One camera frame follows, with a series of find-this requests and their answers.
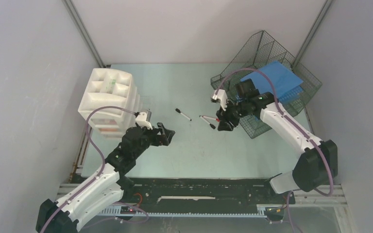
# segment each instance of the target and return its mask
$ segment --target blue object in basket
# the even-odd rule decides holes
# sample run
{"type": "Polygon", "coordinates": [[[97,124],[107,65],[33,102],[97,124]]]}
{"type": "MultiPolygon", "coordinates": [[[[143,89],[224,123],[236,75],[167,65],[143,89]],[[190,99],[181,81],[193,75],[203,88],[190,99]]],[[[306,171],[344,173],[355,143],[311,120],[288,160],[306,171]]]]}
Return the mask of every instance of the blue object in basket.
{"type": "MultiPolygon", "coordinates": [[[[259,70],[271,80],[277,98],[282,104],[298,99],[298,94],[303,91],[300,87],[303,81],[278,61],[271,62],[259,70]]],[[[259,93],[273,93],[270,84],[261,74],[252,72],[243,77],[241,82],[247,79],[252,80],[259,93]]]]}

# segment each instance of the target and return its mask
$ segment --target black wire basket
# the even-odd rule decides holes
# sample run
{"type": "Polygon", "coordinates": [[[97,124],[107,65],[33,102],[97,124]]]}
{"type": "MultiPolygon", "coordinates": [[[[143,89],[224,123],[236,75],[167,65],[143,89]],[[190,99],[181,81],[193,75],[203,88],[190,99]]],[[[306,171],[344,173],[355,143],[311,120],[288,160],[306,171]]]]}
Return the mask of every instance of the black wire basket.
{"type": "MultiPolygon", "coordinates": [[[[234,70],[245,67],[259,69],[273,61],[279,61],[303,81],[300,85],[302,91],[298,89],[297,91],[286,93],[289,98],[296,97],[296,100],[284,104],[286,111],[294,117],[305,108],[306,104],[322,86],[322,83],[302,64],[293,67],[295,57],[266,31],[260,31],[252,35],[225,70],[220,75],[211,78],[211,86],[217,89],[222,79],[234,70]]],[[[237,72],[224,83],[223,89],[226,91],[228,98],[237,99],[235,84],[239,83],[240,79],[249,73],[251,71],[237,72]]],[[[271,127],[254,116],[243,117],[239,123],[250,138],[256,138],[271,129],[271,127]]]]}

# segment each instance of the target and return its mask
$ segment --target wall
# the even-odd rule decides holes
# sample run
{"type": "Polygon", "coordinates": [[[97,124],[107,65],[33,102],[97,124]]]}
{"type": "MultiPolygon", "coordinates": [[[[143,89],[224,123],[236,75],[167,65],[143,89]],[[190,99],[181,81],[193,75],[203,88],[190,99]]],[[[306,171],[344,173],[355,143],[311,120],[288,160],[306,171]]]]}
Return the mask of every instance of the wall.
{"type": "Polygon", "coordinates": [[[0,0],[0,232],[35,232],[67,178],[94,67],[62,1],[0,0]]]}
{"type": "Polygon", "coordinates": [[[373,1],[335,1],[304,59],[323,82],[309,104],[339,147],[339,180],[359,230],[373,233],[373,1]]]}
{"type": "Polygon", "coordinates": [[[74,0],[105,64],[228,63],[266,30],[296,55],[325,0],[74,0]]]}

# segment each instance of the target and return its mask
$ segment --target table surface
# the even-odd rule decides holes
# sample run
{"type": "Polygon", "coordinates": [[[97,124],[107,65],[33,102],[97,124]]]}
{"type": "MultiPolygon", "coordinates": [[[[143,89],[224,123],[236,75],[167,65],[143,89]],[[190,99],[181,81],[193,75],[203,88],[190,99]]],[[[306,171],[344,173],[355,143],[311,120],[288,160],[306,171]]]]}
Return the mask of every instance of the table surface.
{"type": "MultiPolygon", "coordinates": [[[[129,64],[111,68],[134,77],[143,109],[152,111],[151,123],[162,122],[176,134],[168,147],[149,147],[136,161],[128,177],[157,178],[269,178],[293,170],[296,152],[270,130],[250,139],[239,126],[233,132],[211,129],[199,115],[215,116],[210,79],[228,64],[129,64]],[[175,111],[192,118],[188,121],[175,111]]],[[[305,112],[295,119],[309,130],[305,112]]],[[[119,143],[94,132],[92,139],[107,156],[119,143]]],[[[101,165],[92,145],[85,155],[83,177],[101,165]]]]}

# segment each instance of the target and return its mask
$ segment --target floor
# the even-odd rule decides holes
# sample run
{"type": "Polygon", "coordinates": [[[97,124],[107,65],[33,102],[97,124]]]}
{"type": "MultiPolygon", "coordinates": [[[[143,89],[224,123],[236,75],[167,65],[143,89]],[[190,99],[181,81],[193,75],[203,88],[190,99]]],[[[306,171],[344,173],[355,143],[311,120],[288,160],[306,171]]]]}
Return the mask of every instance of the floor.
{"type": "MultiPolygon", "coordinates": [[[[151,123],[162,122],[176,134],[168,147],[150,147],[136,161],[129,177],[159,178],[268,178],[292,170],[295,151],[274,131],[250,139],[239,126],[218,132],[199,115],[215,116],[219,104],[211,103],[210,78],[227,64],[129,64],[112,65],[133,75],[144,109],[152,111],[151,123]],[[192,118],[188,121],[175,111],[192,118]]],[[[295,119],[309,130],[305,112],[295,119]]],[[[118,141],[92,134],[108,155],[118,141]]],[[[90,176],[101,164],[92,146],[85,156],[82,176],[90,176]]]]}

